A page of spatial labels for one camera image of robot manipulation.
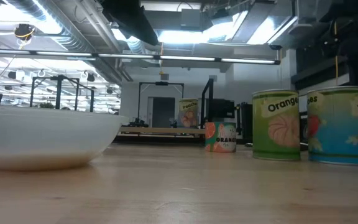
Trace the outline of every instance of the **ceiling light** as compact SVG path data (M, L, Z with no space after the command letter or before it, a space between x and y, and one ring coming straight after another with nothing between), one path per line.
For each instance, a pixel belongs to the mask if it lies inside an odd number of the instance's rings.
M184 57L184 56L166 56L161 55L160 58L163 60L196 60L196 61L205 61L205 62L213 62L215 58L212 57Z
M135 59L153 59L153 55L131 55L131 54L99 54L100 57L112 58L135 58Z
M69 57L90 57L90 53L73 53L73 52L37 52L39 55L52 55L52 56L69 56Z
M182 9L201 9L201 3L189 2L179 5L178 2L156 2L156 1L141 1L141 6L144 6L146 11L169 11L180 12Z
M107 93L112 94L112 88L111 88L111 87L109 87L109 88L107 89Z
M86 80L88 80L89 82L94 82L94 74L88 73L88 77L86 78Z
M271 44L274 40L276 40L278 37L280 37L288 28L292 26L296 21L298 20L298 17L295 16L291 19L290 22L288 22L283 28L281 28L270 40L267 41L268 44Z
M158 41L168 44L198 44L205 43L208 39L202 32L165 30L158 37Z
M257 63L257 64L266 64L266 65L276 64L276 61L274 61L274 60L241 59L241 58L222 58L222 62L231 62L231 63Z
M0 54L29 55L28 50L0 50Z
M16 72L9 72L9 73L7 74L7 77L8 77L8 78L11 78L11 79L16 79Z

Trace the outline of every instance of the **fluorescent light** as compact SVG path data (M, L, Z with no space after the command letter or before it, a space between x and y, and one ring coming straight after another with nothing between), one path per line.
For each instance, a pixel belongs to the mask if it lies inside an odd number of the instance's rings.
M196 60L196 61L205 61L205 62L215 61L215 58L211 58L211 57L184 57L184 56L161 55L160 58L162 60Z
M264 44L274 35L274 31L274 20L268 16L252 34L247 44Z
M134 58L134 59L153 59L153 55L131 55L131 54L99 54L100 57L112 58Z
M17 54L17 55L29 55L28 50L0 50L0 54Z
M96 60L96 58L67 57L68 60Z
M208 39L202 32L165 30L158 37L158 41L168 44L198 44L205 43Z
M292 24L294 24L296 21L298 20L298 17L295 16L294 18L291 19L291 21L289 23L287 23L283 28L281 28L272 38L270 38L270 40L267 41L268 44L271 44L272 42L274 42L274 40L276 40L278 37L280 37L288 28L290 28L292 26Z
M258 63L273 65L276 63L274 60L259 60L259 59L241 59L241 58L222 58L222 62L231 62L231 63Z
M201 9L201 3L181 3L178 2L157 2L157 1L141 1L141 5L147 11L170 11L180 12L182 9Z
M90 53L73 53L73 52L37 52L39 55L53 55L53 56L69 56L69 57L90 57Z

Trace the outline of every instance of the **green can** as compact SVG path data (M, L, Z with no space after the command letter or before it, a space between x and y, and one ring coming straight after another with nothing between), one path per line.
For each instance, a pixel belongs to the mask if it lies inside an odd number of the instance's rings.
M205 150L208 152L235 152L236 137L235 123L207 122L205 124Z
M298 92L266 90L253 93L254 158L300 160Z

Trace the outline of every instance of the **metal frame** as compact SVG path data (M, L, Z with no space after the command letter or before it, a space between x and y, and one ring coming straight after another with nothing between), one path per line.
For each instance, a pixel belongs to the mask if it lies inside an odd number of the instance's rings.
M204 120L204 111L205 111L205 93L209 89L208 94L208 121L211 122L213 119L213 111L212 111L212 101L214 98L214 79L210 78L208 82L206 83L206 86L204 87L203 94L201 97L201 122L200 122L200 128L203 129L205 125Z
M182 97L182 99L183 99L183 94L185 92L185 84L184 83L140 82L139 83L139 94L138 94L138 99L137 99L137 117L138 118L140 116L140 95L142 94L141 87L142 87L143 84L158 85L158 86L180 85L181 86L181 97Z
M35 81L36 80L42 80L37 86L35 85ZM59 110L60 109L60 97L62 95L62 81L63 80L68 80L70 82L73 82L76 84L76 90L75 90L75 106L74 106L74 110L77 110L78 107L78 94L80 91L80 86L82 86L83 88L86 88L87 90L91 91L91 112L93 112L93 103L94 103L94 90L92 90L91 88L88 88L87 86L84 86L82 84L80 84L80 79L79 78L68 78L64 75L58 75L53 76L53 77L32 77L32 84L31 84L31 96L30 96L30 107L32 107L32 103L34 100L34 90L35 88L37 88L44 80L51 80L51 81L57 81L57 91L56 91L56 105L55 105L55 109Z

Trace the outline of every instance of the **cylindrical container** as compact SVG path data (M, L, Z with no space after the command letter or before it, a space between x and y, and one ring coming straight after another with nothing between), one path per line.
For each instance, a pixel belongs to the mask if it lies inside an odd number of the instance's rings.
M198 126L198 100L180 99L178 126L185 128L197 128Z
M254 158L300 160L298 92L266 90L253 93Z
M208 152L235 152L236 124L207 122L205 124L205 150Z
M309 160L358 165L358 86L308 93Z

